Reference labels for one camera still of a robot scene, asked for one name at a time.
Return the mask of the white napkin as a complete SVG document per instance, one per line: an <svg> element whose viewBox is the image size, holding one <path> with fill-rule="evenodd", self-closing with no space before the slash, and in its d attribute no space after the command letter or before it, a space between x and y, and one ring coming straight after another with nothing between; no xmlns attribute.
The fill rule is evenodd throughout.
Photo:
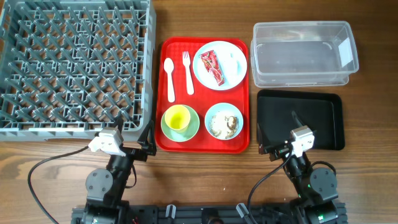
<svg viewBox="0 0 398 224"><path fill-rule="evenodd" d="M238 63L232 54L223 55L222 66L227 81L234 83L238 73Z"/></svg>

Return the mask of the rice and food scraps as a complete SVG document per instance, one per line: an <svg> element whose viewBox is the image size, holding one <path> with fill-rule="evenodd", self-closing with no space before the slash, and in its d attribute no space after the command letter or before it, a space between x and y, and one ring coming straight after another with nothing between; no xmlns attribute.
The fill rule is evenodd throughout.
<svg viewBox="0 0 398 224"><path fill-rule="evenodd" d="M227 111L219 111L210 120L210 133L222 140L230 139L238 130L238 118Z"/></svg>

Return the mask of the yellow plastic cup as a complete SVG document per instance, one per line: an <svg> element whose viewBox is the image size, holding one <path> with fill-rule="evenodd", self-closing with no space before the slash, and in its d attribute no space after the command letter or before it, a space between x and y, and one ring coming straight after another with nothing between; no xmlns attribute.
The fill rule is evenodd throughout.
<svg viewBox="0 0 398 224"><path fill-rule="evenodd" d="M184 132L190 123L190 111L184 105L173 105L166 110L165 114L166 125L177 133Z"/></svg>

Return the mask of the red snack wrapper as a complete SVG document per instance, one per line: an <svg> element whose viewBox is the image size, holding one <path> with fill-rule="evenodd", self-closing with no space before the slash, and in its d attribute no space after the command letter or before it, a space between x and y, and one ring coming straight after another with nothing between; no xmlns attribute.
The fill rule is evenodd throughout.
<svg viewBox="0 0 398 224"><path fill-rule="evenodd" d="M218 58L214 50L207 51L200 54L201 61L203 62L206 71L213 76L218 86L224 84L224 76L218 63Z"/></svg>

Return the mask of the light blue small bowl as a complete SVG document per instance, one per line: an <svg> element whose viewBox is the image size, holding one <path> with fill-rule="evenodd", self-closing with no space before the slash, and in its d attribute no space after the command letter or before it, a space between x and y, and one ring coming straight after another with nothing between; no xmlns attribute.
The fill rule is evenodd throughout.
<svg viewBox="0 0 398 224"><path fill-rule="evenodd" d="M237 107L235 107L234 105L232 105L230 103L217 103L217 104L213 105L206 112L206 115L205 115L205 127L209 133L210 133L210 125L209 125L210 120L211 120L212 116L214 116L219 111L227 111L238 118L238 130L236 131L236 133L234 134L234 136L232 138L226 139L226 140L231 140L231 139L235 138L243 130L243 126L244 126L243 115L240 112L240 110L238 110Z"/></svg>

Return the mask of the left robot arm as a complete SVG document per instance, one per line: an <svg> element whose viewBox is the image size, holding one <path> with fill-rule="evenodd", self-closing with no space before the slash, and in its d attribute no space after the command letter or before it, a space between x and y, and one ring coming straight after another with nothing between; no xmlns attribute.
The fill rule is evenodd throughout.
<svg viewBox="0 0 398 224"><path fill-rule="evenodd" d="M102 151L110 155L104 169L96 169L86 178L86 205L80 215L74 211L72 223L135 223L128 201L123 193L128 189L128 178L136 174L134 161L145 162L155 156L154 122L149 121L137 143L140 148L123 146L124 121L118 118L111 127L98 132L88 147L91 151Z"/></svg>

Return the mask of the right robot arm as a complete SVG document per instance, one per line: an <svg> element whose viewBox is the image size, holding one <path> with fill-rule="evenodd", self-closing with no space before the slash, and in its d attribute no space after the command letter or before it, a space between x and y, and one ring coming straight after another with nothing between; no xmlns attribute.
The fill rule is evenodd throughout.
<svg viewBox="0 0 398 224"><path fill-rule="evenodd" d="M285 141L266 145L268 138L260 124L257 124L259 154L268 154L271 161L281 160L281 165L259 180L250 192L277 171L283 169L293 183L298 198L287 204L287 218L291 223L328 223L339 218L334 202L338 198L336 169L328 162L310 162L306 152L313 148L315 132L304 125L295 111L292 117L299 125L291 130Z"/></svg>

